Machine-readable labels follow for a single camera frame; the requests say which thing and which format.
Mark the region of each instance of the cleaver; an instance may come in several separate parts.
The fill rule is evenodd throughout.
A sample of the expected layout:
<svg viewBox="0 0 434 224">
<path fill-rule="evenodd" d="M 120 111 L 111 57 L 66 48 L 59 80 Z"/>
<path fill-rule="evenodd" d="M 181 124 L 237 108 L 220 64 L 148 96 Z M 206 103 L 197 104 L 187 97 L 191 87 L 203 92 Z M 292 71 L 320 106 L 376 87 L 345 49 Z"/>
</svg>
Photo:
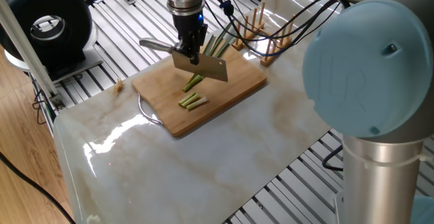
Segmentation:
<svg viewBox="0 0 434 224">
<path fill-rule="evenodd" d="M 141 39 L 139 44 L 152 50 L 168 52 L 172 55 L 175 67 L 178 69 L 220 81 L 228 81 L 226 61 L 221 58 L 206 56 L 204 54 L 198 53 L 197 57 L 199 59 L 199 63 L 192 64 L 189 57 L 176 51 L 176 49 L 170 44 L 152 38 Z"/>
</svg>

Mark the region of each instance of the green onion piece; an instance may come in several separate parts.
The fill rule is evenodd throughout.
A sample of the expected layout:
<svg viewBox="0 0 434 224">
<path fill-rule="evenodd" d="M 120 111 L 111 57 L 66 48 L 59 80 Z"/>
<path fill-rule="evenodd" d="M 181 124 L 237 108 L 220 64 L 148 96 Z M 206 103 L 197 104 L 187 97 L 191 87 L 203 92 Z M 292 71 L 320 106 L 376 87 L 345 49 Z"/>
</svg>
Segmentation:
<svg viewBox="0 0 434 224">
<path fill-rule="evenodd" d="M 219 58 L 220 56 L 222 56 L 223 52 L 229 47 L 229 45 L 229 42 L 224 41 L 223 46 L 217 51 L 215 57 Z"/>
<path fill-rule="evenodd" d="M 193 93 L 190 94 L 190 95 L 185 96 L 185 98 L 181 99 L 181 101 L 179 101 L 178 104 L 179 104 L 180 106 L 182 106 L 183 102 L 187 101 L 189 98 L 191 98 L 191 97 L 194 96 L 194 95 L 196 95 L 195 92 L 193 92 Z"/>
<path fill-rule="evenodd" d="M 194 74 L 194 75 L 192 75 L 191 78 L 189 79 L 189 81 L 187 82 L 187 84 L 190 83 L 190 82 L 191 82 L 191 81 L 192 81 L 196 76 L 198 76 L 198 74 Z"/>
<path fill-rule="evenodd" d="M 210 40 L 208 41 L 208 43 L 205 46 L 205 50 L 203 51 L 203 54 L 208 55 L 210 53 L 212 44 L 214 43 L 215 40 L 216 40 L 216 37 L 214 35 L 212 35 Z"/>
<path fill-rule="evenodd" d="M 190 82 L 188 82 L 185 85 L 185 87 L 182 89 L 182 91 L 188 92 L 191 88 L 193 88 L 194 86 L 196 86 L 196 84 L 198 84 L 199 82 L 201 82 L 202 79 L 203 79 L 203 76 L 197 75 L 195 78 L 193 78 L 193 80 L 191 80 Z"/>
<path fill-rule="evenodd" d="M 226 34 L 226 32 L 229 30 L 229 28 L 231 27 L 231 23 L 229 23 L 226 28 L 224 28 L 224 30 L 220 33 L 220 35 L 217 37 L 217 41 L 214 44 L 214 47 L 212 47 L 210 53 L 208 54 L 208 56 L 212 56 L 212 54 L 214 53 L 214 51 L 216 50 L 216 48 L 220 45 L 220 42 L 222 41 L 224 34 Z"/>
<path fill-rule="evenodd" d="M 204 104 L 204 103 L 206 103 L 206 102 L 208 102 L 208 99 L 207 99 L 206 97 L 203 97 L 203 98 L 199 99 L 198 101 L 196 101 L 196 102 L 194 102 L 194 103 L 192 103 L 192 104 L 187 105 L 186 108 L 187 108 L 189 111 L 191 111 L 191 110 L 197 108 L 199 105 L 202 105 L 202 104 Z"/>
<path fill-rule="evenodd" d="M 189 104 L 191 104 L 192 102 L 195 102 L 196 100 L 200 99 L 201 97 L 198 94 L 193 95 L 191 98 L 187 99 L 187 101 L 182 103 L 182 107 L 186 107 Z"/>
</svg>

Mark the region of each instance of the wooden cutting board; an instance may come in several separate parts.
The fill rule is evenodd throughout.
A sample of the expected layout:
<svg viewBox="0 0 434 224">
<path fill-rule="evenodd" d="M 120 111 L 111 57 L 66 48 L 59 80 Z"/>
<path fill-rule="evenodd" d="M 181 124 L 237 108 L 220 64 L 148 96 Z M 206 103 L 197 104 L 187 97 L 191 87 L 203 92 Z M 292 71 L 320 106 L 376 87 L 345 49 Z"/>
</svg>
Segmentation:
<svg viewBox="0 0 434 224">
<path fill-rule="evenodd" d="M 267 80 L 265 74 L 229 46 L 221 58 L 226 60 L 228 82 L 205 78 L 190 91 L 182 88 L 192 73 L 176 69 L 172 56 L 160 61 L 158 67 L 132 81 L 133 88 L 157 113 L 172 136 L 182 136 L 211 116 L 222 112 L 236 101 L 242 100 Z M 206 97 L 209 102 L 187 111 L 178 105 L 193 92 Z"/>
</svg>

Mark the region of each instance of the wooden floor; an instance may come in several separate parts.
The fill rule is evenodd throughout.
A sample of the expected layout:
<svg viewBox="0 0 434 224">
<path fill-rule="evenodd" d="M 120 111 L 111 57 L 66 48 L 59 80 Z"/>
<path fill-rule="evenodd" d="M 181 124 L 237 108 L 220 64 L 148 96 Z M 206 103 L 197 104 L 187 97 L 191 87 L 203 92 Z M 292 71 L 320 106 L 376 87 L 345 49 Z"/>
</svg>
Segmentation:
<svg viewBox="0 0 434 224">
<path fill-rule="evenodd" d="M 70 213 L 53 138 L 37 123 L 30 79 L 4 59 L 0 47 L 0 151 Z M 51 202 L 0 163 L 0 224 L 68 223 Z"/>
</svg>

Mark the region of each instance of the marble surface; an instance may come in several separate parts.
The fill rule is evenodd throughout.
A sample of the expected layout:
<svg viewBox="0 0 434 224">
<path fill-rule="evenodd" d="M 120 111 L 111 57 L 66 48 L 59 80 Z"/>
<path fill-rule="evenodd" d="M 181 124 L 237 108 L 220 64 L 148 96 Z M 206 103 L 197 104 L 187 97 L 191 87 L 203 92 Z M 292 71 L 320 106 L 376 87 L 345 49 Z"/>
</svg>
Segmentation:
<svg viewBox="0 0 434 224">
<path fill-rule="evenodd" d="M 265 1 L 272 31 L 312 0 Z M 243 50 L 267 85 L 183 138 L 140 114 L 135 76 L 118 96 L 108 89 L 61 112 L 54 137 L 76 222 L 222 223 L 330 129 L 304 93 L 308 43 L 269 68 Z"/>
</svg>

